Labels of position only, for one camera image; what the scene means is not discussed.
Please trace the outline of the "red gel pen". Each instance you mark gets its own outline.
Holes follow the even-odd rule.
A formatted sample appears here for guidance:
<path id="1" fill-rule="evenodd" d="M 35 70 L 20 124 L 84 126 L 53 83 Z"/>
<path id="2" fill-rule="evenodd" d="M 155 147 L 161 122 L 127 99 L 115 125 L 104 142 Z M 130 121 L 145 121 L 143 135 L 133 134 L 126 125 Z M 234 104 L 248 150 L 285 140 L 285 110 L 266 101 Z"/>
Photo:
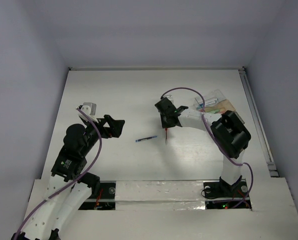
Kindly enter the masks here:
<path id="1" fill-rule="evenodd" d="M 164 128 L 164 141 L 168 144 L 168 128 Z"/>

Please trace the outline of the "blue ink refill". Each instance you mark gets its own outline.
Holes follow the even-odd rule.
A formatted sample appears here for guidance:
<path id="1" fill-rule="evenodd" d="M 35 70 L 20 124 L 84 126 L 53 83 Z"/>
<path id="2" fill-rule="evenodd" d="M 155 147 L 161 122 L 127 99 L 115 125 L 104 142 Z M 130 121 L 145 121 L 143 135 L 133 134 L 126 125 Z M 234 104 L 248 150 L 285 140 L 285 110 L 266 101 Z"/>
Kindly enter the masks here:
<path id="1" fill-rule="evenodd" d="M 157 135 L 153 135 L 153 136 L 149 136 L 149 137 L 144 137 L 144 138 L 136 139 L 135 142 L 138 143 L 138 142 L 142 142 L 142 141 L 147 141 L 147 140 L 155 139 L 157 137 L 158 137 Z"/>

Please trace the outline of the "white marker blue cap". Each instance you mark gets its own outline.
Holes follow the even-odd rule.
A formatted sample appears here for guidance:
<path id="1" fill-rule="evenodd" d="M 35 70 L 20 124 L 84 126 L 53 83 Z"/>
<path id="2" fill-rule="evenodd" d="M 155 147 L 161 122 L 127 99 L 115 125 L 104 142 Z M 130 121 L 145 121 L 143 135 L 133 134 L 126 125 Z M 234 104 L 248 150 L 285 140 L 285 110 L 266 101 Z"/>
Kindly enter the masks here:
<path id="1" fill-rule="evenodd" d="M 210 99 L 207 99 L 205 101 L 205 106 L 213 106 L 213 105 L 216 105 L 217 103 L 219 102 L 218 98 L 216 97 L 213 97 L 213 98 L 210 98 Z"/>

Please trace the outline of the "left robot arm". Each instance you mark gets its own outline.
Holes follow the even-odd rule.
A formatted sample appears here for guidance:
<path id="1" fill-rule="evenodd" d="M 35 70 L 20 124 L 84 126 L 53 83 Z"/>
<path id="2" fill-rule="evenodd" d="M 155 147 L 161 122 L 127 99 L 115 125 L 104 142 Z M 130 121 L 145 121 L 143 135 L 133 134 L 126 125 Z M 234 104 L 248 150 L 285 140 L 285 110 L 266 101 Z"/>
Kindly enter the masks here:
<path id="1" fill-rule="evenodd" d="M 84 124 L 67 128 L 43 200 L 27 215 L 13 240 L 59 240 L 83 202 L 99 194 L 100 178 L 89 172 L 86 156 L 103 139 L 119 138 L 125 121 L 107 114 L 93 119 L 81 112 L 79 117 Z"/>

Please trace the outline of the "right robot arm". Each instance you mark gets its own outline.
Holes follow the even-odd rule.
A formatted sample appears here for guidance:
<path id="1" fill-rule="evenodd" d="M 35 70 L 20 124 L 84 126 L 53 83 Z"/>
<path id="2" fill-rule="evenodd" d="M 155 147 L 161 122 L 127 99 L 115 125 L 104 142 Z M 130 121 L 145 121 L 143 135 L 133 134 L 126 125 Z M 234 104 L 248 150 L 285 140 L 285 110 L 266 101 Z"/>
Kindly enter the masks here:
<path id="1" fill-rule="evenodd" d="M 236 112 L 228 110 L 223 114 L 193 110 L 187 106 L 175 107 L 168 98 L 155 104 L 163 128 L 193 128 L 206 131 L 223 154 L 219 190 L 224 196 L 231 196 L 242 180 L 243 155 L 251 140 L 251 134 Z"/>

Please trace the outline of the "stationery organizer box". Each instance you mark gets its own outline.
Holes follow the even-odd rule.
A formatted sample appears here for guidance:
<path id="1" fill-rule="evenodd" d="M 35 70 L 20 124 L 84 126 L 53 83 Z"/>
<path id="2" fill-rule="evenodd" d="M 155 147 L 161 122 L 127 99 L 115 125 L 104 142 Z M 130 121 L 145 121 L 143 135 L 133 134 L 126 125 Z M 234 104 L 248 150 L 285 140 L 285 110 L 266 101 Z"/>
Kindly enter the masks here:
<path id="1" fill-rule="evenodd" d="M 204 102 L 208 99 L 211 99 L 211 98 L 218 98 L 218 103 L 217 104 L 209 105 L 209 106 L 206 106 L 206 104 L 205 104 L 205 109 L 204 110 L 196 110 L 197 106 L 199 106 L 199 105 L 204 106 L 203 100 L 199 95 L 196 95 L 194 97 L 194 99 L 192 100 L 192 103 L 193 103 L 192 108 L 196 111 L 199 111 L 199 112 L 204 111 L 205 112 L 204 118 L 209 124 L 211 124 L 212 122 L 215 122 L 218 119 L 220 119 L 221 115 L 224 114 L 227 111 L 236 112 L 235 107 L 231 104 L 231 102 L 223 95 L 223 93 L 219 89 L 216 89 L 216 90 L 213 90 L 213 91 L 209 92 L 208 94 L 204 95 L 203 98 L 204 98 Z M 219 114 L 219 113 L 214 114 L 213 113 L 213 110 L 222 109 L 222 108 L 226 109 L 226 111 L 224 113 L 221 113 L 221 114 Z"/>

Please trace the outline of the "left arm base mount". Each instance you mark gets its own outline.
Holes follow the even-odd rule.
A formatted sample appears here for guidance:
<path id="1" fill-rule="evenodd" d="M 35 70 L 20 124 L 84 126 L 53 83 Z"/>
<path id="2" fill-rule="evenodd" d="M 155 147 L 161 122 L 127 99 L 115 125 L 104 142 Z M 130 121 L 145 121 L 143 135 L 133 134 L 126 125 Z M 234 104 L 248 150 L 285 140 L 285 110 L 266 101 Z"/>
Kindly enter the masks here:
<path id="1" fill-rule="evenodd" d="M 87 172 L 81 179 L 81 183 L 91 187 L 91 195 L 89 199 L 114 200 L 116 194 L 115 181 L 102 181 L 100 177 Z"/>

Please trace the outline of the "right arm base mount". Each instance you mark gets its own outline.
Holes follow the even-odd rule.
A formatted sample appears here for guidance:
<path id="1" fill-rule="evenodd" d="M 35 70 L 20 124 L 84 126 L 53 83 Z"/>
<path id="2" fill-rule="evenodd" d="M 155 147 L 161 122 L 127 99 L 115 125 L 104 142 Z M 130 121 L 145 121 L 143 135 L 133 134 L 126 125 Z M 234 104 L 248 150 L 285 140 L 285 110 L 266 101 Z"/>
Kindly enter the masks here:
<path id="1" fill-rule="evenodd" d="M 239 196 L 239 191 L 242 189 L 248 191 L 247 183 L 240 176 L 239 179 L 230 185 L 221 178 L 219 180 L 205 181 L 203 183 L 203 189 L 201 190 L 201 195 L 207 200 L 215 200 L 220 198 L 235 198 Z"/>

